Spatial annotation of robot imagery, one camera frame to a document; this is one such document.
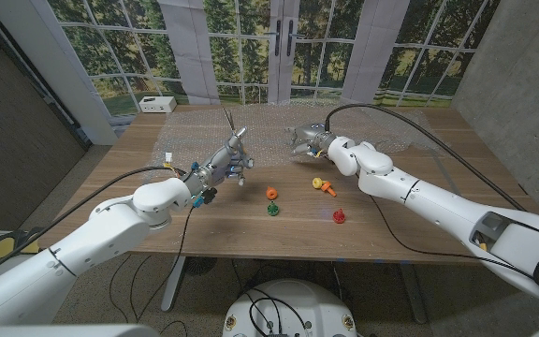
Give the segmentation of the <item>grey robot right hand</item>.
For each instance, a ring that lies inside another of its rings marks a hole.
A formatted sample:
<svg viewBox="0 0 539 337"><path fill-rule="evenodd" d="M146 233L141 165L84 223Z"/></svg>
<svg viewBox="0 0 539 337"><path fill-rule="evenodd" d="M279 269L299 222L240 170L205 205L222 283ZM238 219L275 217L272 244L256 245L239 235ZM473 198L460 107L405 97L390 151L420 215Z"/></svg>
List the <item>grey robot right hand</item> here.
<svg viewBox="0 0 539 337"><path fill-rule="evenodd" d="M322 123L287 127L285 132L290 136L292 155L326 152L336 139L336 135Z"/></svg>

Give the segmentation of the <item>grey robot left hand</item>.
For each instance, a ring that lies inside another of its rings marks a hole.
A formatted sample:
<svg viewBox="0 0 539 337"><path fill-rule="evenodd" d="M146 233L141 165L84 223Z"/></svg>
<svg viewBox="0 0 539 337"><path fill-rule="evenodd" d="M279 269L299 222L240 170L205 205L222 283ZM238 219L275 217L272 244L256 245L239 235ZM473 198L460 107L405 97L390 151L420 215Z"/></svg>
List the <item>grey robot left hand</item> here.
<svg viewBox="0 0 539 337"><path fill-rule="evenodd" d="M192 196L197 196L222 183L226 178L244 178L244 170L254 166L254 159L243 148L247 127L234 132L224 145L198 164L182 181Z"/></svg>

